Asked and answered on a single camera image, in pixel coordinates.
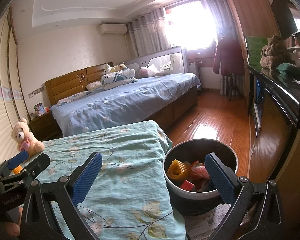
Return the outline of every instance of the wooden bed frame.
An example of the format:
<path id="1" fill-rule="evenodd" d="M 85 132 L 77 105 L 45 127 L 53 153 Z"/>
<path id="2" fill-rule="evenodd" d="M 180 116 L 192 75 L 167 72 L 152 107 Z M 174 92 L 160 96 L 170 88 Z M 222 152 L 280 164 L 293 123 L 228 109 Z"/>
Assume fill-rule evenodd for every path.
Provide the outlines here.
<path id="1" fill-rule="evenodd" d="M 46 90 L 51 105 L 55 105 L 60 99 L 76 93 L 86 91 L 86 86 L 95 81 L 100 81 L 104 75 L 104 64 L 92 66 L 70 72 L 45 82 Z M 191 106 L 198 104 L 197 86 L 190 88 L 172 103 L 157 111 L 147 119 L 154 120 L 163 130 L 166 130 L 175 120 L 184 114 Z"/>

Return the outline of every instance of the screw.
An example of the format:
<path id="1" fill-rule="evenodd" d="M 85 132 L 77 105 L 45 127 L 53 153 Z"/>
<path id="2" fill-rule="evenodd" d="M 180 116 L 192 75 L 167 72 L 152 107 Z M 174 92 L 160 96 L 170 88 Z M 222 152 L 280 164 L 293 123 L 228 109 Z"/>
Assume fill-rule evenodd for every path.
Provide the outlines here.
<path id="1" fill-rule="evenodd" d="M 245 176 L 241 176 L 241 177 L 239 177 L 239 180 L 243 183 L 246 183 L 248 181 L 248 178 Z"/>
<path id="2" fill-rule="evenodd" d="M 33 180 L 32 182 L 31 182 L 31 185 L 32 186 L 35 186 L 35 185 L 37 185 L 38 184 L 38 181 L 35 179 L 35 180 Z"/>
<path id="3" fill-rule="evenodd" d="M 274 181 L 274 180 L 269 180 L 269 184 L 271 185 L 271 186 L 275 186 L 275 185 L 277 185 L 277 183 Z"/>
<path id="4" fill-rule="evenodd" d="M 68 181 L 68 176 L 62 176 L 61 178 L 60 178 L 60 182 L 66 182 L 66 181 Z"/>

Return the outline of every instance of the wallpaper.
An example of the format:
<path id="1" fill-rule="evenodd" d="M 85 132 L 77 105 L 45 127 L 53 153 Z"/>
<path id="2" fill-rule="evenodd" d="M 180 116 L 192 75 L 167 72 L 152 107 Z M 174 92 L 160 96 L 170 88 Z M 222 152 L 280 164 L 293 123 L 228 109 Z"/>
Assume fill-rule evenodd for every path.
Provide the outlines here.
<path id="1" fill-rule="evenodd" d="M 38 34 L 18 43 L 21 87 L 29 112 L 43 103 L 50 106 L 44 90 L 28 94 L 52 78 L 71 71 L 112 61 L 129 59 L 124 34 L 101 35 L 98 26 L 79 26 Z"/>

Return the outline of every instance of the yellow toy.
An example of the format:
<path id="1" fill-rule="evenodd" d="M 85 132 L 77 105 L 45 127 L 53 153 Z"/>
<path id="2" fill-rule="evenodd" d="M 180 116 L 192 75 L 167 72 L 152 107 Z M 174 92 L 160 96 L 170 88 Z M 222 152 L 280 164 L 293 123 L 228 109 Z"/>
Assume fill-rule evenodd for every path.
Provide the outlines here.
<path id="1" fill-rule="evenodd" d="M 120 70 L 124 70 L 126 68 L 127 67 L 125 66 L 125 64 L 119 64 L 119 65 L 114 66 L 114 67 L 110 67 L 109 64 L 106 64 L 106 66 L 105 66 L 105 74 L 117 72 L 117 71 L 120 71 Z"/>
<path id="2" fill-rule="evenodd" d="M 22 170 L 22 167 L 19 165 L 19 166 L 16 167 L 14 170 L 12 170 L 12 172 L 13 172 L 14 174 L 19 174 L 21 170 Z"/>
<path id="3" fill-rule="evenodd" d="M 167 175 L 170 179 L 184 181 L 190 175 L 189 167 L 189 164 L 182 163 L 178 160 L 174 160 L 168 168 Z"/>

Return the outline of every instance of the blue gripper pad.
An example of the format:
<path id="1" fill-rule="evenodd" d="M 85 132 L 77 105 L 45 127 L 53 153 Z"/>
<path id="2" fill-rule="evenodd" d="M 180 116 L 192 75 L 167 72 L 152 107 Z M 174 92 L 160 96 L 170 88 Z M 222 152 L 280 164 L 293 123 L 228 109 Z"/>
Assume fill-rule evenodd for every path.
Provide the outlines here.
<path id="1" fill-rule="evenodd" d="M 72 188 L 71 200 L 74 205 L 84 201 L 94 180 L 102 167 L 102 156 L 100 153 L 92 153 L 86 162 L 77 167 L 70 176 Z"/>
<path id="2" fill-rule="evenodd" d="M 29 158 L 29 154 L 27 151 L 22 151 L 18 153 L 16 156 L 8 160 L 7 168 L 9 170 L 14 170 L 18 167 L 21 163 L 25 162 Z"/>
<path id="3" fill-rule="evenodd" d="M 233 205 L 241 188 L 238 177 L 214 153 L 206 155 L 204 164 L 223 201 Z"/>

